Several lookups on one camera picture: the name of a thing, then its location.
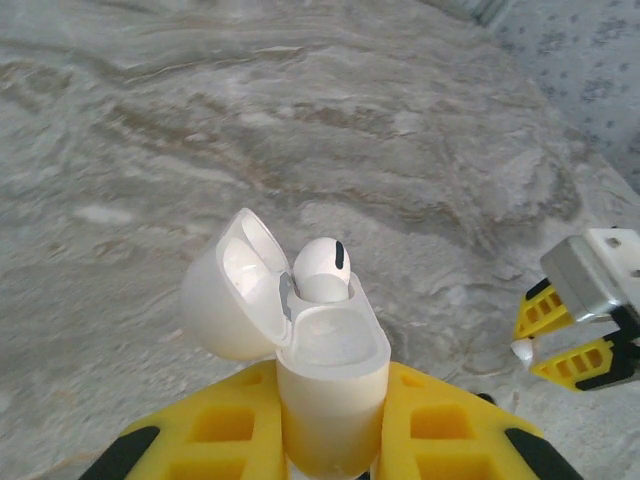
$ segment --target earbud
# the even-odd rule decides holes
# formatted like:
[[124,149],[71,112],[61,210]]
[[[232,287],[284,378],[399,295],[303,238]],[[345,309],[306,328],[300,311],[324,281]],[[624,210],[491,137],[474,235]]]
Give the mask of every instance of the earbud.
[[307,243],[293,263],[293,281],[300,298],[313,303],[349,299],[351,262],[344,245],[328,237]]

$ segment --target open case lid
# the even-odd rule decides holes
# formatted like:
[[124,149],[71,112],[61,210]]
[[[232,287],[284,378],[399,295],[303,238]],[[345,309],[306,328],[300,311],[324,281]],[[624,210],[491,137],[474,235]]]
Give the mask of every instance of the open case lid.
[[291,268],[258,216],[243,208],[218,243],[187,271],[181,303],[186,327],[211,353],[252,360],[289,345],[285,315]]

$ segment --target wall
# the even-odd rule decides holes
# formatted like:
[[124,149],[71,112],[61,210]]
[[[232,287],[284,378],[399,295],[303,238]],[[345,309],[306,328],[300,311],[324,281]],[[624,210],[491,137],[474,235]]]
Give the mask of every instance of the wall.
[[518,0],[495,32],[640,192],[640,0]]

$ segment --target marble veining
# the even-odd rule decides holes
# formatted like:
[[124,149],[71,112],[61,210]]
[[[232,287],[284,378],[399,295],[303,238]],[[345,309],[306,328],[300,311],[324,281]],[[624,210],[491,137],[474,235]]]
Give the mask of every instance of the marble veining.
[[187,266],[242,206],[293,260],[343,240],[394,359],[492,394],[587,479],[640,477],[626,385],[509,351],[539,257],[640,199],[514,61],[410,0],[0,0],[0,471],[79,475],[238,371],[182,334]]

